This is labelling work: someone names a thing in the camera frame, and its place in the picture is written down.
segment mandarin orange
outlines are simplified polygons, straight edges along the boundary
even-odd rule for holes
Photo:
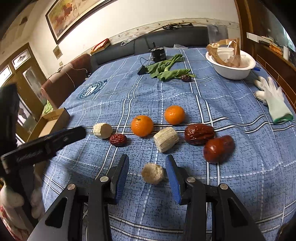
[[[165,110],[165,120],[171,125],[178,125],[185,119],[185,111],[181,106],[172,105]]]
[[[139,115],[132,120],[131,130],[137,136],[148,136],[153,130],[153,121],[146,115]]]

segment black electronic device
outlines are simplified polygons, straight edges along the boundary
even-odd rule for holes
[[[142,67],[138,71],[138,75],[143,75],[143,74],[146,74],[146,68],[144,65],[142,65]]]
[[[166,60],[165,48],[156,47],[153,42],[153,49],[151,50],[151,57],[154,62],[160,62]]]

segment work glove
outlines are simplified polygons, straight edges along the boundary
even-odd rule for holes
[[[255,86],[260,89],[255,92],[255,97],[262,101],[264,105],[268,105],[270,116],[274,123],[293,120],[293,115],[290,109],[285,104],[282,88],[276,89],[274,81],[268,77],[268,82],[263,77],[259,76],[259,80],[255,80]]]
[[[31,214],[33,218],[40,220],[45,213],[41,192],[42,180],[38,175],[35,175],[34,182],[35,187],[30,199]],[[26,241],[30,235],[29,230],[16,211],[16,208],[22,207],[23,204],[24,198],[4,184],[0,190],[0,218],[17,241]]]

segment glass door panel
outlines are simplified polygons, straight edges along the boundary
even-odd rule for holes
[[[18,67],[20,67],[23,63],[25,63],[29,58],[31,58],[31,55],[30,55],[28,49],[26,49],[24,52],[22,52],[17,57],[15,57],[12,61],[12,64],[13,64],[13,67],[15,68],[15,70]]]
[[[20,138],[18,134],[15,134],[15,137],[17,139],[17,146],[20,146],[25,143],[25,141],[22,138]]]
[[[0,87],[5,83],[5,81],[12,75],[12,72],[7,65],[1,72],[0,72]]]
[[[40,88],[41,88],[41,83],[38,81],[38,78],[32,68],[29,67],[25,72],[23,72],[23,75],[28,82],[29,86],[31,87],[32,91],[35,93],[37,98],[41,101],[43,105],[46,105],[47,99],[44,98],[41,94]]]
[[[20,105],[17,116],[17,122],[23,127],[29,134],[32,133],[37,121],[34,119],[32,112],[26,106],[22,98],[20,97]]]

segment logo patch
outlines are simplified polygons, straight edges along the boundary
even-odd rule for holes
[[[97,81],[89,86],[86,86],[80,93],[79,98],[84,99],[92,94],[96,94],[99,90],[101,90],[107,83],[107,80],[104,80],[103,82]]]

